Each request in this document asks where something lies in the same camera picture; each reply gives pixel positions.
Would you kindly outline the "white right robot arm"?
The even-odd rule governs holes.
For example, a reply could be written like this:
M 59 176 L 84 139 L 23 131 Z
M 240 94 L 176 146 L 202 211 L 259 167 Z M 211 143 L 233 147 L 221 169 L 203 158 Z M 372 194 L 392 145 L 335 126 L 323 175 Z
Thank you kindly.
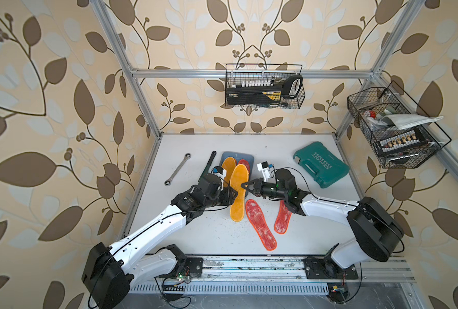
M 282 201 L 293 214 L 324 218 L 347 226 L 353 237 L 337 243 L 323 257 L 304 259 L 308 279 L 358 279 L 354 267 L 366 260 L 386 262 L 396 253 L 404 230 L 374 199 L 365 196 L 357 202 L 323 198 L 299 189 L 295 177 L 286 169 L 274 173 L 275 181 L 266 177 L 241 184 L 256 197 Z

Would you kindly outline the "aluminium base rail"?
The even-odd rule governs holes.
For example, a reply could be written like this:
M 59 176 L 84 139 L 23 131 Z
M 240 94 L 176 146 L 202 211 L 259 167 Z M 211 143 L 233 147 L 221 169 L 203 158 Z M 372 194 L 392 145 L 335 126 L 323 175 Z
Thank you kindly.
M 337 277 L 319 269 L 316 257 L 305 256 L 189 256 L 186 265 L 171 276 L 147 276 L 147 265 L 137 264 L 131 293 L 167 295 L 283 295 L 326 296 L 354 294 L 368 283 L 404 286 L 414 275 L 402 258 L 386 263 L 363 261 Z

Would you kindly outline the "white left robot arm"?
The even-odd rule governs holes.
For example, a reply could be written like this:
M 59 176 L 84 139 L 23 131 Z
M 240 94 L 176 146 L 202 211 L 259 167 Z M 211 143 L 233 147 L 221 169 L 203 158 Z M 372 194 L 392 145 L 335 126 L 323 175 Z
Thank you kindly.
M 172 233 L 184 228 L 209 208 L 220 211 L 234 204 L 239 193 L 224 185 L 222 176 L 205 174 L 189 190 L 177 194 L 153 220 L 125 238 L 95 245 L 87 257 L 82 282 L 89 308 L 114 308 L 133 284 L 183 269 L 186 257 L 175 245 L 149 252 Z

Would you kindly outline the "white folded paper bag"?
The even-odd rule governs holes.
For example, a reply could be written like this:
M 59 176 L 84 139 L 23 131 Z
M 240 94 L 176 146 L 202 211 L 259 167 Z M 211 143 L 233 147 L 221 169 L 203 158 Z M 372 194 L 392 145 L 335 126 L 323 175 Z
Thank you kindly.
M 443 116 L 426 117 L 417 114 L 396 114 L 386 115 L 380 119 L 380 122 L 389 127 L 396 127 L 398 130 L 406 130 L 422 124 L 430 124 L 441 121 L 443 118 Z

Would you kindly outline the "grey-blue storage tray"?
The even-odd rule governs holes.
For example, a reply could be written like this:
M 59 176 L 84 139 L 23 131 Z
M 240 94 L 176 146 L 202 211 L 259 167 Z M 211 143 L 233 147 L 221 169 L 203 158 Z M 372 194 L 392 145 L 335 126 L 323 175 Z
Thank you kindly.
M 246 154 L 246 153 L 238 153 L 238 152 L 234 152 L 234 151 L 225 151 L 223 152 L 223 154 L 221 155 L 221 159 L 220 159 L 220 166 L 223 164 L 223 162 L 228 158 L 228 157 L 232 157 L 235 159 L 236 163 L 238 164 L 241 160 L 245 160 L 247 161 L 247 168 L 248 168 L 248 174 L 249 176 L 252 175 L 252 171 L 253 171 L 253 165 L 254 165 L 254 162 L 255 162 L 255 158 L 253 155 L 251 154 Z

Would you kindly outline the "green plastic tool case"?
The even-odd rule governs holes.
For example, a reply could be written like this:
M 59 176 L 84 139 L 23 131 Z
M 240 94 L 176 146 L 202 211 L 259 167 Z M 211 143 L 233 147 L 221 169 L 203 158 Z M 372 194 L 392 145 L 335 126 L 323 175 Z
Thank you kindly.
M 313 142 L 297 150 L 294 161 L 301 166 L 320 188 L 325 189 L 344 178 L 350 168 L 321 142 Z

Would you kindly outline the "red insole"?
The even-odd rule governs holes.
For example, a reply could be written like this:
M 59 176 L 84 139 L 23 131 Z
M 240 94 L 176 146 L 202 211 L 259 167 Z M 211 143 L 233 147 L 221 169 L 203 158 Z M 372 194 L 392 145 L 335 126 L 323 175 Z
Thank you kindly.
M 267 251 L 273 251 L 277 248 L 277 241 L 270 231 L 265 215 L 255 200 L 248 200 L 245 203 L 245 211 L 248 221 L 256 231 L 261 243 Z
M 248 174 L 251 173 L 251 167 L 250 167 L 249 162 L 248 162 L 247 160 L 241 159 L 241 160 L 238 162 L 238 164 L 239 164 L 239 165 L 243 165 L 243 166 L 247 169 Z
M 292 212 L 288 210 L 284 201 L 280 201 L 279 212 L 274 223 L 274 231 L 281 235 L 285 234 L 288 230 L 291 217 Z

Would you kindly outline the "socket bit set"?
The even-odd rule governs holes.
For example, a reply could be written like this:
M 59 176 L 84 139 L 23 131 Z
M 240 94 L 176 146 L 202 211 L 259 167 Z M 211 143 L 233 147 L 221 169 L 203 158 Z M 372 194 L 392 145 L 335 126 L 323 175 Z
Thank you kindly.
M 400 149 L 410 149 L 419 145 L 425 144 L 426 138 L 419 130 L 411 130 L 385 140 L 381 140 L 378 144 L 380 149 L 384 152 L 392 152 Z

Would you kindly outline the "yellow insole vertical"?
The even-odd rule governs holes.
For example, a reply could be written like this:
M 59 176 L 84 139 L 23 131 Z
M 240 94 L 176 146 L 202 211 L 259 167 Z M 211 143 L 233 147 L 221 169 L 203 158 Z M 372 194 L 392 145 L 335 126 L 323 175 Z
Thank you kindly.
M 234 203 L 230 207 L 230 217 L 235 222 L 240 222 L 244 218 L 244 199 L 246 190 L 242 184 L 249 180 L 248 169 L 244 164 L 238 164 L 231 176 L 230 186 L 237 192 Z

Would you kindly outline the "yellow insole horizontal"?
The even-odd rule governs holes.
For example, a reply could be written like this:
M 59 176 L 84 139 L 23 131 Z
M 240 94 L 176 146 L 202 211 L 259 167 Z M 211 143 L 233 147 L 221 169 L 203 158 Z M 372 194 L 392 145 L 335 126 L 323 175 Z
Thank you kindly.
M 235 158 L 227 157 L 224 160 L 224 162 L 222 164 L 222 168 L 226 171 L 226 176 L 224 178 L 224 186 L 225 187 L 229 186 L 230 179 L 232 177 L 232 174 L 234 172 L 235 167 L 236 167 Z

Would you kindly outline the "aluminium frame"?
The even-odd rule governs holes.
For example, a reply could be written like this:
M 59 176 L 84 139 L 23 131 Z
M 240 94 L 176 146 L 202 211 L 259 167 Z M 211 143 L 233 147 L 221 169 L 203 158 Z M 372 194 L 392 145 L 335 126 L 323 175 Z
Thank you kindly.
M 149 133 L 335 138 L 405 232 L 428 308 L 458 308 L 458 1 L 101 1 Z M 440 117 L 439 151 L 381 159 L 349 102 Z

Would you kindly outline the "black yellow tool box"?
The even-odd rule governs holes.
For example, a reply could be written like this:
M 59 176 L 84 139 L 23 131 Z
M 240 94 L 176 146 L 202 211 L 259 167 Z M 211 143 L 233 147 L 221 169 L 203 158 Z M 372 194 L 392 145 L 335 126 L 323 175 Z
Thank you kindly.
M 281 103 L 282 86 L 252 86 L 229 88 L 225 91 L 226 103 L 231 106 L 255 104 L 269 106 Z

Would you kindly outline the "green pipe wrench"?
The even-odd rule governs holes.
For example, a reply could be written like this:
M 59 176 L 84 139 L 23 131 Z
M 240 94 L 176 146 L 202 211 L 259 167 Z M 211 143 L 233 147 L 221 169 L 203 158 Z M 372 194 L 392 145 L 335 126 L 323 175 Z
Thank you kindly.
M 217 151 L 212 151 L 212 153 L 210 154 L 210 157 L 209 157 L 209 159 L 207 161 L 207 164 L 205 165 L 205 167 L 203 169 L 203 172 L 202 172 L 201 176 L 199 177 L 199 179 L 202 179 L 207 173 L 209 173 L 209 170 L 210 170 L 210 168 L 212 166 L 212 163 L 213 163 L 216 155 L 217 155 Z

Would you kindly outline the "silver combination wrench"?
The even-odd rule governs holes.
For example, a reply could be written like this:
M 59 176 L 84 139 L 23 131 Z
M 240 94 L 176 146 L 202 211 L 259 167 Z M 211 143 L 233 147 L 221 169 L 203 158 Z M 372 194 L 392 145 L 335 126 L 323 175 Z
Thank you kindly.
M 180 164 L 176 167 L 176 169 L 174 170 L 174 172 L 171 174 L 171 176 L 166 180 L 164 181 L 164 185 L 165 186 L 170 186 L 172 184 L 172 180 L 176 177 L 176 175 L 180 172 L 181 168 L 185 165 L 185 163 L 191 158 L 191 154 L 190 153 L 186 153 L 185 156 L 183 157 L 182 161 L 180 162 Z

